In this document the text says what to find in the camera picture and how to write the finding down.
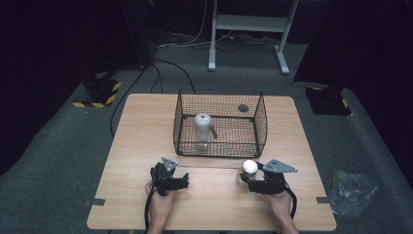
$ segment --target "wooden table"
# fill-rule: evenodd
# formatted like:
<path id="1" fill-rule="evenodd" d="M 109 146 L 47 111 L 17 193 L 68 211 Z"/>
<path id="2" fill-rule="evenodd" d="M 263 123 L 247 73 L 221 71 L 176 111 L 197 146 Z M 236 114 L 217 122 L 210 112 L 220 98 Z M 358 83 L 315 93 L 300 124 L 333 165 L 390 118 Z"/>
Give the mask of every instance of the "wooden table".
<path id="1" fill-rule="evenodd" d="M 297 195 L 294 222 L 298 230 L 331 231 L 336 227 L 319 172 L 291 97 L 264 97 L 268 135 L 262 156 L 298 169 L 284 174 Z M 95 198 L 91 229 L 144 229 L 150 169 L 165 156 L 178 162 L 174 177 L 189 173 L 189 186 L 175 196 L 166 230 L 276 230 L 267 202 L 236 184 L 243 160 L 177 156 L 172 142 L 177 95 L 130 95 Z"/>

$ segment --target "plastic bag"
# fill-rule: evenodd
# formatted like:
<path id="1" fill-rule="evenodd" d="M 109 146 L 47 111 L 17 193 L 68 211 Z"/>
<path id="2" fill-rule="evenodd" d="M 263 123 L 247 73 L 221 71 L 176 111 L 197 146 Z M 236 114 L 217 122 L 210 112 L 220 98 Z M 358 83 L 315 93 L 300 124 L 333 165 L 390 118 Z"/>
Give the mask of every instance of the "plastic bag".
<path id="1" fill-rule="evenodd" d="M 366 175 L 336 172 L 328 193 L 332 211 L 344 219 L 359 216 L 374 200 L 378 182 Z"/>

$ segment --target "hand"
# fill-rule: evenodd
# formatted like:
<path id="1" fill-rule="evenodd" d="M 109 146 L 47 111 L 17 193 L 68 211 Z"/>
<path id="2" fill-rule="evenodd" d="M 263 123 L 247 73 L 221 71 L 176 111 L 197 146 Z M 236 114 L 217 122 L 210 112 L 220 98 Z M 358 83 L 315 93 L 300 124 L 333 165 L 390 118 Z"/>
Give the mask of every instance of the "hand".
<path id="1" fill-rule="evenodd" d="M 279 194 L 261 194 L 271 206 L 275 221 L 279 224 L 282 234 L 298 233 L 290 216 L 291 196 L 284 191 Z"/>
<path id="2" fill-rule="evenodd" d="M 152 180 L 145 185 L 147 195 L 151 192 L 152 186 Z M 151 204 L 149 206 L 151 221 L 149 224 L 148 234 L 162 233 L 164 230 L 165 223 L 167 222 L 170 210 L 172 208 L 175 193 L 176 190 L 167 191 L 166 196 L 161 196 L 158 191 L 153 194 Z"/>

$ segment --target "hazard tape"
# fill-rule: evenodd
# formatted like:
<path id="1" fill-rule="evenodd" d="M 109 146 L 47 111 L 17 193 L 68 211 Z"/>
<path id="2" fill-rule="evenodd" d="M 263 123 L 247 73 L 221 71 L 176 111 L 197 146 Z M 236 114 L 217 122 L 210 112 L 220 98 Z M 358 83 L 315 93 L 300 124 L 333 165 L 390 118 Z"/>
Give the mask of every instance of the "hazard tape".
<path id="1" fill-rule="evenodd" d="M 94 108 L 102 108 L 105 106 L 110 106 L 112 102 L 115 100 L 116 95 L 118 94 L 119 88 L 121 87 L 122 82 L 116 83 L 112 88 L 111 96 L 102 102 L 98 101 L 72 101 L 72 105 L 74 107 L 94 107 Z"/>
<path id="2" fill-rule="evenodd" d="M 311 89 L 315 91 L 323 91 L 322 88 L 318 88 L 318 87 L 311 87 Z M 344 98 L 341 101 L 343 102 L 344 108 L 348 109 L 349 103 Z"/>

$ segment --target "black stand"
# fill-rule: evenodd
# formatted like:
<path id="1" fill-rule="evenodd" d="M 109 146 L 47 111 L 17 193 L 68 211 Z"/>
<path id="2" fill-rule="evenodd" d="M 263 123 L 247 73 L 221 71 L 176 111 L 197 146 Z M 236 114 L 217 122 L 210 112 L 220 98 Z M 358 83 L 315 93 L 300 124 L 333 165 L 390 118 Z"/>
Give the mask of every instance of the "black stand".
<path id="1" fill-rule="evenodd" d="M 106 103 L 113 96 L 114 88 L 119 83 L 116 80 L 109 79 L 113 74 L 113 71 L 109 71 L 104 77 L 99 79 L 91 74 L 93 76 L 92 79 L 83 80 L 86 91 L 94 101 Z"/>
<path id="2" fill-rule="evenodd" d="M 352 114 L 349 105 L 340 93 L 330 94 L 328 88 L 306 88 L 307 99 L 315 114 L 341 115 Z"/>

